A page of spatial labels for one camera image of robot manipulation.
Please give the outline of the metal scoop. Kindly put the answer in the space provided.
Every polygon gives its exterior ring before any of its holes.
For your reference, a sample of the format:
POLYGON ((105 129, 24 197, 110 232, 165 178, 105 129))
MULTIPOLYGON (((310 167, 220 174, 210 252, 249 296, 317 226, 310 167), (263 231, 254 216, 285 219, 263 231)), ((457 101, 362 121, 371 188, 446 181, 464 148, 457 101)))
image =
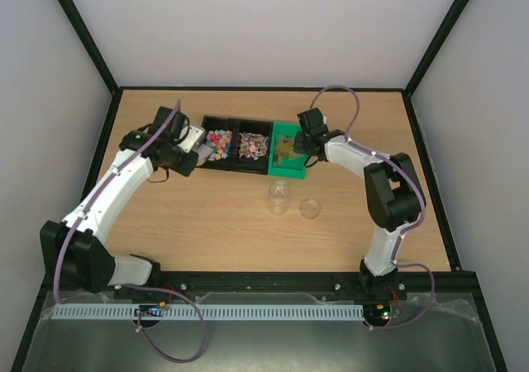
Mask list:
POLYGON ((213 148, 207 145, 201 145, 198 148, 198 160, 205 161, 213 153, 213 148))

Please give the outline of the green bin with gummies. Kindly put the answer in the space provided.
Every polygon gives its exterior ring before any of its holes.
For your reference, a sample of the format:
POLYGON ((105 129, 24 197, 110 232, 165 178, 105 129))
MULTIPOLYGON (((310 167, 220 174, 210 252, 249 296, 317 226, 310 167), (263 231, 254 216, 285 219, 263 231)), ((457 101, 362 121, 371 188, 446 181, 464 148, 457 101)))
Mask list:
POLYGON ((294 151, 296 135, 301 131, 298 124, 274 122, 269 153, 268 175, 291 179, 305 179, 307 155, 294 151))

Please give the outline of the black bin with lollipop candies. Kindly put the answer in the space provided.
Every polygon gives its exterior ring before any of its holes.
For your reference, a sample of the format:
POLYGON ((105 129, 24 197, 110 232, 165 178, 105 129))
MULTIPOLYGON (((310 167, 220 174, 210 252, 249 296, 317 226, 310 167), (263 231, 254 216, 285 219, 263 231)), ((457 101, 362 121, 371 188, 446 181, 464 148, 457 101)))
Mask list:
POLYGON ((272 130, 272 122, 237 120, 231 169, 235 172, 267 175, 272 130))

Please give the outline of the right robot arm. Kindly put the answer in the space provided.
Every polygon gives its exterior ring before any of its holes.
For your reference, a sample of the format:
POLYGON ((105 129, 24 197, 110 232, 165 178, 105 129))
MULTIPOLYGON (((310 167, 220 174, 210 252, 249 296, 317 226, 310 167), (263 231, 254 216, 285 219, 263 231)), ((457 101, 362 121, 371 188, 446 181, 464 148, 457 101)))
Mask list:
POLYGON ((301 130, 294 151, 348 169, 364 180, 368 213, 374 223, 369 250, 360 262, 362 293, 380 298, 397 276, 397 258, 406 234, 422 224, 426 201, 409 155, 386 155, 328 129, 322 112, 298 114, 301 130))

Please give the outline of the black bin with star candies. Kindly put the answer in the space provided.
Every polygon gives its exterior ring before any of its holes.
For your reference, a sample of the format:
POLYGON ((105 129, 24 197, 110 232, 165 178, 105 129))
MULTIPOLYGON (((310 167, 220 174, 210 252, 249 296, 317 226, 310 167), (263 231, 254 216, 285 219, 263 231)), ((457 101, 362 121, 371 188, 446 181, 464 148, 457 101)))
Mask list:
POLYGON ((201 168, 233 170, 239 125, 240 120, 233 117, 203 117, 202 127, 206 131, 205 145, 212 149, 212 153, 201 168))

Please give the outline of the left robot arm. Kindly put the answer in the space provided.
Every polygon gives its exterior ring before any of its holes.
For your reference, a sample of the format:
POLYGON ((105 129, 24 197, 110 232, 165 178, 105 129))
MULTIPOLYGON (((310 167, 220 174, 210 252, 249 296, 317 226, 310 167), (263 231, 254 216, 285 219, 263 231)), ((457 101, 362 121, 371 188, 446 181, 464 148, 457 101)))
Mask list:
POLYGON ((152 123, 122 138, 107 172, 80 204, 61 221, 44 224, 41 249, 57 303, 63 301, 61 281, 90 293, 149 281, 155 261, 112 255, 105 246, 108 234, 127 202, 153 173, 163 170, 188 177, 193 172, 205 135, 179 106, 160 107, 152 123))

